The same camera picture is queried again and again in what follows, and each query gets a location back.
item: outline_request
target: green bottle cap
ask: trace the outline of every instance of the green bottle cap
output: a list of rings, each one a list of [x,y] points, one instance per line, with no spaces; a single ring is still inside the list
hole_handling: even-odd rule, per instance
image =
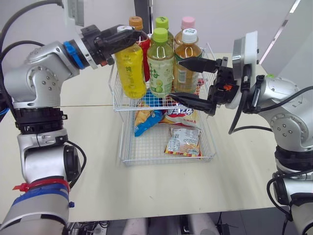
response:
[[[168,18],[166,16],[160,16],[156,18],[156,28],[168,29]]]
[[[153,30],[152,38],[157,43],[164,43],[167,41],[167,30],[165,28],[155,28]]]

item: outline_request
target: chip bag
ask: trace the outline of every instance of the chip bag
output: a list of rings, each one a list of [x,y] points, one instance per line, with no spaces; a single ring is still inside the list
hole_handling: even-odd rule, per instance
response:
[[[150,90],[140,100],[138,107],[159,107],[161,99],[155,97]],[[141,136],[150,127],[162,120],[163,113],[161,110],[139,110],[135,113],[135,137]]]
[[[180,124],[200,129],[200,113],[194,109],[169,109],[160,123]]]
[[[171,138],[165,153],[200,157],[200,130],[197,128],[171,128]]]

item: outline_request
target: white wall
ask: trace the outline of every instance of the white wall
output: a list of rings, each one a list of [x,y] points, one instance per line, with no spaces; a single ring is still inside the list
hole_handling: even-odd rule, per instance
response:
[[[262,67],[266,72],[272,73],[275,76],[279,75],[312,31],[313,1],[301,0],[295,12],[289,16],[289,21],[285,28],[262,63]]]
[[[295,82],[300,89],[313,86],[313,32],[286,64],[279,76]],[[312,101],[313,91],[306,92],[304,96]]]
[[[167,16],[170,31],[180,31],[183,16],[196,18],[199,45],[213,52],[232,52],[234,39],[258,30],[259,55],[271,43],[294,0],[153,0],[154,16]]]
[[[1,0],[0,28],[3,28],[15,12],[34,2],[36,1]],[[128,24],[129,17],[135,14],[132,0],[85,0],[84,9],[85,26],[95,24],[100,30],[117,24]],[[71,39],[73,36],[66,30],[63,9],[57,5],[47,5],[33,9],[18,18],[7,33],[4,47],[20,40],[34,40],[48,44]],[[9,52],[3,62],[4,72],[23,63],[33,48],[35,47],[32,45],[25,45]]]

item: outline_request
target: bottle with pink cap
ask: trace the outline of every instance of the bottle with pink cap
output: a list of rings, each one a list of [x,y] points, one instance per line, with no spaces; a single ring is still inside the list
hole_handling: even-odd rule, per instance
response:
[[[182,31],[187,28],[195,28],[195,18],[191,16],[185,16],[181,19],[181,31],[176,34],[174,38],[174,49],[178,48],[182,44]]]

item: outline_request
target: orange bottle cap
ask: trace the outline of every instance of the orange bottle cap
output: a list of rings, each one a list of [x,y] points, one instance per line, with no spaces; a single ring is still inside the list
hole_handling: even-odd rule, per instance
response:
[[[142,30],[142,18],[139,16],[132,16],[129,17],[129,25],[135,27],[135,30]]]

